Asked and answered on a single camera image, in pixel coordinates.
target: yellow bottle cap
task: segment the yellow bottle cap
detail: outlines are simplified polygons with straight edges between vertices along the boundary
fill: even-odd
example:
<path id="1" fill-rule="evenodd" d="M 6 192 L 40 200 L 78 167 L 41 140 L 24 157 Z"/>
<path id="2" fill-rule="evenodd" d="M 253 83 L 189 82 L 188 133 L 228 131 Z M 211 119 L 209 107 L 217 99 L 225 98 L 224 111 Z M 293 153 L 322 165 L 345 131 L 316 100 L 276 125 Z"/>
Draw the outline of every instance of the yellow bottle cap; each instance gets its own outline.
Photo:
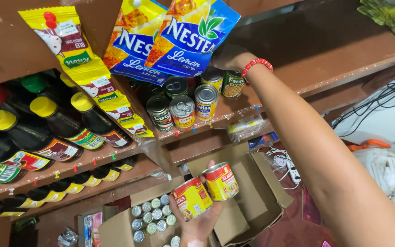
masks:
<path id="1" fill-rule="evenodd" d="M 89 98 L 82 92 L 78 92 L 71 97 L 71 104 L 80 112 L 85 112 L 94 106 L 94 104 L 89 101 Z"/>
<path id="2" fill-rule="evenodd" d="M 70 81 L 68 78 L 66 78 L 66 76 L 64 76 L 63 74 L 61 74 L 61 80 L 62 80 L 68 87 L 75 87 L 74 83 L 72 83 L 72 81 Z"/>
<path id="3" fill-rule="evenodd" d="M 30 110 L 41 117 L 52 115 L 57 108 L 54 101 L 44 96 L 37 97 L 30 103 Z"/>
<path id="4" fill-rule="evenodd" d="M 0 110 L 0 130 L 7 130 L 16 122 L 16 116 L 8 111 Z"/>

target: skin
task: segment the skin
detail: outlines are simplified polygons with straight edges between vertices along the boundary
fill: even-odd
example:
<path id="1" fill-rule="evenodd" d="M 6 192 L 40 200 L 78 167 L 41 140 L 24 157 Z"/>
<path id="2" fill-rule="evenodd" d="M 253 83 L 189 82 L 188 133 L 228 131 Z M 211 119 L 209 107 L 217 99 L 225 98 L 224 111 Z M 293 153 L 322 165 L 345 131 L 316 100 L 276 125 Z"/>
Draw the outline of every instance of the skin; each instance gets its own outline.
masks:
<path id="1" fill-rule="evenodd" d="M 242 71 L 257 58 L 237 46 L 216 52 L 212 64 L 222 70 Z M 264 65 L 252 66 L 246 79 L 340 246 L 395 246 L 395 206 L 326 121 Z M 170 202 L 176 218 L 181 219 L 175 201 Z M 179 221 L 183 231 L 180 246 L 197 247 L 195 240 L 205 246 L 222 206 L 214 203 L 196 219 Z"/>

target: green bottle cap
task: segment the green bottle cap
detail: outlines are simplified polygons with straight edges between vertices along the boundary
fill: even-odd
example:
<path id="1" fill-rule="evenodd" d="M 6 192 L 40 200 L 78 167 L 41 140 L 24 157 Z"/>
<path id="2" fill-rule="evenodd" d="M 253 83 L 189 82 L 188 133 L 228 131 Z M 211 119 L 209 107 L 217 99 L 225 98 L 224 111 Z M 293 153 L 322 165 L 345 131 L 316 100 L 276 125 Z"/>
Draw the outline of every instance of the green bottle cap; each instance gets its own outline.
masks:
<path id="1" fill-rule="evenodd" d="M 47 87 L 47 79 L 38 73 L 22 78 L 21 84 L 32 93 L 39 93 Z"/>

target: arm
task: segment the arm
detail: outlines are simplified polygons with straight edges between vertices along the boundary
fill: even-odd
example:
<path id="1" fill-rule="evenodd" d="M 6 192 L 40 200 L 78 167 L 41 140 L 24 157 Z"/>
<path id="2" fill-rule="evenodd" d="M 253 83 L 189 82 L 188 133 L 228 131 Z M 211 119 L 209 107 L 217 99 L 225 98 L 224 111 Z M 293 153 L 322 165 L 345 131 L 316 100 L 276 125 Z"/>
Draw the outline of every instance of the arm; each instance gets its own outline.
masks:
<path id="1" fill-rule="evenodd" d="M 213 64 L 241 71 L 255 58 L 231 46 Z M 335 238 L 343 246 L 395 246 L 395 206 L 324 119 L 264 65 L 246 79 Z"/>

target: hand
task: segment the hand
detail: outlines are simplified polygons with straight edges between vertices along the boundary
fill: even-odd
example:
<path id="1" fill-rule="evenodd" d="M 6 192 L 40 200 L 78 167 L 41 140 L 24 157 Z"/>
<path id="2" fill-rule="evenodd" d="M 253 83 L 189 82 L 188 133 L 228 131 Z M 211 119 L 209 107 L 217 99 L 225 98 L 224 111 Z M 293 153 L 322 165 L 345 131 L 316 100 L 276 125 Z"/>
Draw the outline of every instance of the hand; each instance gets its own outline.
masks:
<path id="1" fill-rule="evenodd" d="M 256 58 L 247 49 L 238 45 L 228 44 L 214 51 L 211 57 L 211 64 L 221 70 L 242 71 L 250 61 Z"/>
<path id="2" fill-rule="evenodd" d="M 214 160 L 208 162 L 207 168 L 214 166 Z M 202 183 L 205 183 L 205 178 L 203 176 L 200 177 Z M 185 222 L 184 217 L 182 216 L 181 211 L 176 204 L 176 200 L 172 194 L 168 196 L 170 199 L 170 209 L 173 214 L 176 216 L 176 221 L 179 222 L 182 228 L 181 234 L 181 245 L 187 246 L 188 243 L 197 240 L 197 243 L 194 246 L 201 247 L 206 246 L 207 238 L 210 235 L 211 231 L 216 224 L 217 218 L 222 211 L 223 205 L 227 203 L 227 201 L 223 202 L 214 202 L 213 205 L 205 212 L 200 214 L 198 217 L 190 220 L 189 222 Z"/>

